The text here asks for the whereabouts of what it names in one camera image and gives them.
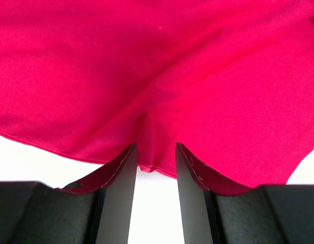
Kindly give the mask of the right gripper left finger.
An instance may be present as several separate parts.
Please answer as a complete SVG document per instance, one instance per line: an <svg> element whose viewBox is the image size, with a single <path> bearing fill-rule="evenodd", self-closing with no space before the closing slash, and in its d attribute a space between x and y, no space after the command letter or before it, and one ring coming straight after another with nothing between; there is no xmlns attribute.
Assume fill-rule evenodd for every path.
<svg viewBox="0 0 314 244"><path fill-rule="evenodd" d="M64 188L0 182L0 243L127 243L137 145Z"/></svg>

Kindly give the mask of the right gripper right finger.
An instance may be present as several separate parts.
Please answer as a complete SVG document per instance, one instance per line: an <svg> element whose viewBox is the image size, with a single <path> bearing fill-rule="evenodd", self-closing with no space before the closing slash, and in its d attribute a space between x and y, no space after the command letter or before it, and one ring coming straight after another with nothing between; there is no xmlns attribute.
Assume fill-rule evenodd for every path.
<svg viewBox="0 0 314 244"><path fill-rule="evenodd" d="M245 187L176 145L186 243L314 243L314 185Z"/></svg>

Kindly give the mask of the red t-shirt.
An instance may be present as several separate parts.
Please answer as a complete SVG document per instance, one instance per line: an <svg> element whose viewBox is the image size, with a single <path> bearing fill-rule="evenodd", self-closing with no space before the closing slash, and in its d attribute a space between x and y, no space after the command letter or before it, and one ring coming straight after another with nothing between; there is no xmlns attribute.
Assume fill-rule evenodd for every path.
<svg viewBox="0 0 314 244"><path fill-rule="evenodd" d="M314 149L314 1L0 1L0 136L203 187L285 184Z"/></svg>

